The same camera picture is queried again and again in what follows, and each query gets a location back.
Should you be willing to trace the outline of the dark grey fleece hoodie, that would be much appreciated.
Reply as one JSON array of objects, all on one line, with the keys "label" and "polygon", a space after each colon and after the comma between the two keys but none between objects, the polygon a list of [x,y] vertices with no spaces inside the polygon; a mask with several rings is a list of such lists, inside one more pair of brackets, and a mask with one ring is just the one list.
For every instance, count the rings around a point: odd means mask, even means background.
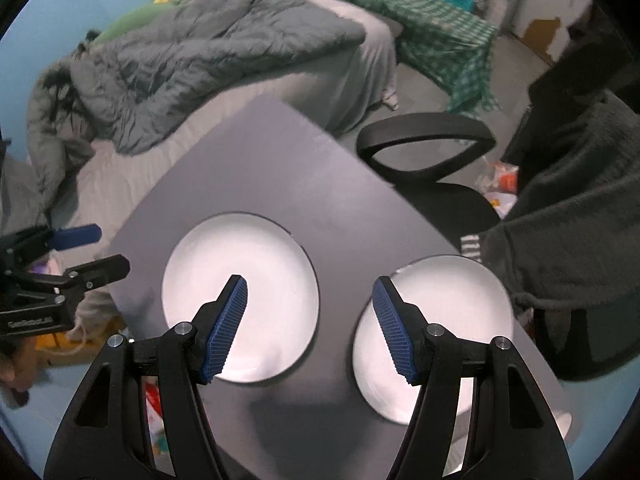
[{"label": "dark grey fleece hoodie", "polygon": [[639,291],[639,52],[593,4],[528,88],[503,159],[516,202],[462,237],[520,307],[589,309]]}]

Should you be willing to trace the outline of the black mesh office chair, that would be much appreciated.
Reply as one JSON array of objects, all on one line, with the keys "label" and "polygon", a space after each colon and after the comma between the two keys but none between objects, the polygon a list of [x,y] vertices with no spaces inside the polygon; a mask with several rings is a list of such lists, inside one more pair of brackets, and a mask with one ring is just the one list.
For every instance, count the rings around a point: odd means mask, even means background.
[{"label": "black mesh office chair", "polygon": [[[491,204],[463,186],[444,185],[450,174],[495,146],[484,122],[449,113],[391,117],[364,127],[358,157],[458,246],[469,234],[496,226]],[[518,320],[527,326],[555,375],[587,380],[604,375],[639,353],[639,292],[589,309],[524,309],[510,296]]]}]

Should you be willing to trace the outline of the green checkered cloth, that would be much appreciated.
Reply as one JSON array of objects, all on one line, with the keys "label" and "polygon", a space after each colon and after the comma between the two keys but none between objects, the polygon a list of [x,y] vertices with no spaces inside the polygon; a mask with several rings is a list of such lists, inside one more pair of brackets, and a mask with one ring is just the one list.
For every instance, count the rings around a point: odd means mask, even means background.
[{"label": "green checkered cloth", "polygon": [[396,52],[449,96],[450,113],[498,110],[491,91],[497,27],[444,0],[342,0],[401,24]]}]

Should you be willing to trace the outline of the bed with white sheet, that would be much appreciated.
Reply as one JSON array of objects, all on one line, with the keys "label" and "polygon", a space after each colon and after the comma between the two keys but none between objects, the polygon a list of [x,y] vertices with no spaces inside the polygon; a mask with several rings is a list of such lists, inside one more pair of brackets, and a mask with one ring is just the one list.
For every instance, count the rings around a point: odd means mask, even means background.
[{"label": "bed with white sheet", "polygon": [[308,0],[363,26],[363,43],[290,70],[250,77],[218,93],[155,148],[122,156],[98,141],[93,158],[65,182],[51,209],[58,228],[98,224],[108,242],[151,188],[199,140],[248,102],[269,94],[330,133],[356,126],[373,105],[396,100],[398,26],[341,0]]}]

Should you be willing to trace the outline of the grey quilted duvet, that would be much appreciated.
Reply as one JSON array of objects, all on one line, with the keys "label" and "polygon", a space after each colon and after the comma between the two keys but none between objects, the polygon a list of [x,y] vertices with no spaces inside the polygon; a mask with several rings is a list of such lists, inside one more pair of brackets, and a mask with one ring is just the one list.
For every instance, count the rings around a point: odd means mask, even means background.
[{"label": "grey quilted duvet", "polygon": [[28,101],[28,154],[43,208],[109,140],[149,151],[214,94],[248,76],[350,49],[363,27],[308,0],[192,0],[41,72]]}]

